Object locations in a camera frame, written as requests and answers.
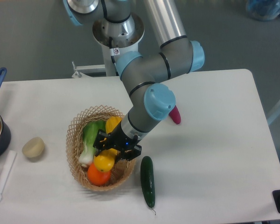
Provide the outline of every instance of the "metal base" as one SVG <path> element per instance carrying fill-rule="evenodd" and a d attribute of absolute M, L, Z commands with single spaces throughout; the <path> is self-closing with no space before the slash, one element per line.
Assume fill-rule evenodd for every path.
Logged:
<path fill-rule="evenodd" d="M 72 62 L 74 74 L 71 76 L 72 78 L 83 78 L 83 77 L 92 77 L 88 76 L 86 74 L 91 73 L 104 73 L 102 76 L 106 76 L 105 72 L 105 65 L 99 64 L 99 65 L 87 65 L 87 66 L 75 66 L 75 63 Z"/>

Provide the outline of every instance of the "white table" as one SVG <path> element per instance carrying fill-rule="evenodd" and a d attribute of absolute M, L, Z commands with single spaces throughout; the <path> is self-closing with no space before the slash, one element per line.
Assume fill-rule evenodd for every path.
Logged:
<path fill-rule="evenodd" d="M 18 152 L 0 202 L 0 224 L 223 224 L 280 219 L 272 191 L 280 164 L 252 74 L 194 72 L 165 82 L 182 123 L 162 121 L 145 139 L 154 162 L 157 215 L 140 187 L 140 160 L 118 189 L 94 193 L 72 177 L 65 153 L 68 125 L 90 106 L 127 113 L 132 104 L 118 77 L 5 82 L 0 114 Z M 43 138 L 38 162 L 21 149 Z M 0 157 L 0 171 L 7 153 Z"/>

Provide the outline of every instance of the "metal cylinder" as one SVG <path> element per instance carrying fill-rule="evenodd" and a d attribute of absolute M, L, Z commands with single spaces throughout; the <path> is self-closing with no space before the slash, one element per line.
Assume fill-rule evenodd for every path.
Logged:
<path fill-rule="evenodd" d="M 158 44 L 186 35 L 174 0 L 144 0 Z"/>
<path fill-rule="evenodd" d="M 69 6 L 77 13 L 88 14 L 98 6 L 98 0 L 67 0 Z"/>

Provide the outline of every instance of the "orange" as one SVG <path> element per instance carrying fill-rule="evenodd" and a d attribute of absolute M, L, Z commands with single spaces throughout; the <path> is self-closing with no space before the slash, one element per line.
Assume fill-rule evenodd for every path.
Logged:
<path fill-rule="evenodd" d="M 87 177 L 93 185 L 101 186 L 107 183 L 108 180 L 110 180 L 111 171 L 110 170 L 108 172 L 98 171 L 94 163 L 92 163 L 88 168 Z"/>

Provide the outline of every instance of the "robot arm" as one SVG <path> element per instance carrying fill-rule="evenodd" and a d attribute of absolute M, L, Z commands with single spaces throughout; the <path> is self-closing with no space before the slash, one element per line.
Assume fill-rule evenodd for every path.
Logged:
<path fill-rule="evenodd" d="M 110 2 L 128 4 L 129 1 Z M 203 49 L 198 42 L 189 42 L 174 0 L 144 0 L 144 3 L 161 52 L 144 58 L 137 50 L 120 48 L 120 34 L 112 35 L 120 50 L 120 55 L 114 56 L 112 62 L 133 107 L 111 133 L 100 130 L 93 145 L 97 154 L 109 148 L 117 149 L 120 151 L 118 159 L 132 160 L 139 156 L 141 146 L 137 144 L 174 108 L 175 96 L 161 82 L 197 70 L 204 64 Z M 105 20 L 115 27 L 112 25 L 114 21 Z"/>

